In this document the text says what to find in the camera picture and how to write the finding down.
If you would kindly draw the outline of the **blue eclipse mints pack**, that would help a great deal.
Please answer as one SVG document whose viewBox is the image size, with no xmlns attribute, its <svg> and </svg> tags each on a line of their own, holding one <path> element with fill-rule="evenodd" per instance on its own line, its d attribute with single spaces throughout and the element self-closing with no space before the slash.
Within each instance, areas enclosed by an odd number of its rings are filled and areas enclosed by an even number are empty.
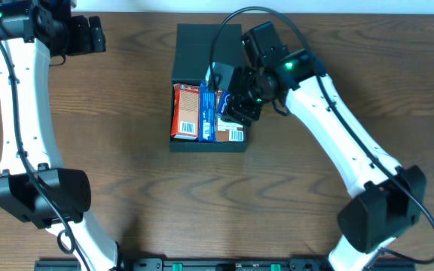
<svg viewBox="0 0 434 271">
<path fill-rule="evenodd" d="M 216 116 L 218 118 L 221 118 L 224 115 L 230 98 L 231 94 L 227 90 L 220 90 L 217 92 Z"/>
</svg>

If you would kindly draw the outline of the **brown white small carton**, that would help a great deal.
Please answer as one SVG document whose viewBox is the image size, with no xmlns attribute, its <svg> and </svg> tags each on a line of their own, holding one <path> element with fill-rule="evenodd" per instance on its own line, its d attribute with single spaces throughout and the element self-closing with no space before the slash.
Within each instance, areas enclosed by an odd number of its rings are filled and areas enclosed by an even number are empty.
<svg viewBox="0 0 434 271">
<path fill-rule="evenodd" d="M 244 142 L 243 126 L 238 123 L 223 121 L 222 117 L 216 116 L 215 140 L 217 142 Z"/>
</svg>

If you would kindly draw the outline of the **blue snack bar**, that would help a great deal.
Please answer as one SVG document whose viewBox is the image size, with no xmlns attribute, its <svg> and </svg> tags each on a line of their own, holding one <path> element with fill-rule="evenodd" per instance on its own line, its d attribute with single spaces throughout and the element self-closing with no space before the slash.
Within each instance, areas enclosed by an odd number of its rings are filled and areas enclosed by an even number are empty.
<svg viewBox="0 0 434 271">
<path fill-rule="evenodd" d="M 216 142 L 215 92 L 208 90 L 208 86 L 206 85 L 205 81 L 200 82 L 199 102 L 199 141 Z"/>
</svg>

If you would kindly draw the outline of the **orange red cardboard box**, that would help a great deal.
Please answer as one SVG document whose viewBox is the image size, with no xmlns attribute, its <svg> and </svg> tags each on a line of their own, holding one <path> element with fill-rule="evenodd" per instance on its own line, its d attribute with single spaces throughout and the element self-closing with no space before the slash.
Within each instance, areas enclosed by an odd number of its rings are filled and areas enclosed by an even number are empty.
<svg viewBox="0 0 434 271">
<path fill-rule="evenodd" d="M 194 141 L 199 136 L 200 91 L 198 86 L 174 84 L 173 139 Z"/>
</svg>

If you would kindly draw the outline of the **black gift box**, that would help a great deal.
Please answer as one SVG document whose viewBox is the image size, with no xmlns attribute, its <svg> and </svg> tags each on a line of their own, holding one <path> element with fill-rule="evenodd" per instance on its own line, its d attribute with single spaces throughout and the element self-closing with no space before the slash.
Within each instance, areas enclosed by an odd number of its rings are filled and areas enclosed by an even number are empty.
<svg viewBox="0 0 434 271">
<path fill-rule="evenodd" d="M 177 25 L 176 52 L 171 77 L 172 84 L 199 85 L 205 78 L 209 65 L 212 40 L 219 24 Z M 242 66 L 245 56 L 240 37 L 242 26 L 228 24 L 219 35 L 213 59 L 232 66 Z M 172 152 L 227 152 L 243 153 L 247 149 L 247 136 L 242 142 L 199 142 L 169 138 Z"/>
</svg>

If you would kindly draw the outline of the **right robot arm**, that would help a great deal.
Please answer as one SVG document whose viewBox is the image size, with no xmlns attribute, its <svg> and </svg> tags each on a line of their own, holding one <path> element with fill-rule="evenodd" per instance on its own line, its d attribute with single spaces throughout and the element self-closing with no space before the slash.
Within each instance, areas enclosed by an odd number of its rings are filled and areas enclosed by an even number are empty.
<svg viewBox="0 0 434 271">
<path fill-rule="evenodd" d="M 271 103 L 300 120 L 341 175 L 349 203 L 338 213 L 341 238 L 330 252 L 333 270 L 365 270 L 425 213 L 426 177 L 404 168 L 353 116 L 333 81 L 308 46 L 291 52 L 272 23 L 241 37 L 249 60 L 233 67 L 211 61 L 206 82 L 231 97 L 224 118 L 249 126 Z"/>
</svg>

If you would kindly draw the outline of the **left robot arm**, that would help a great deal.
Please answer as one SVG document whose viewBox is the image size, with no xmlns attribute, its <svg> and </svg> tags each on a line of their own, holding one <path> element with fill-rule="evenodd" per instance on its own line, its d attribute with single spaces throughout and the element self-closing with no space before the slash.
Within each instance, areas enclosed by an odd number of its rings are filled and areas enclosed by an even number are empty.
<svg viewBox="0 0 434 271">
<path fill-rule="evenodd" d="M 106 50 L 98 17 L 72 14 L 76 0 L 0 1 L 0 208 L 54 235 L 79 270 L 117 270 L 118 244 L 90 210 L 85 172 L 57 147 L 48 90 L 51 60 Z"/>
</svg>

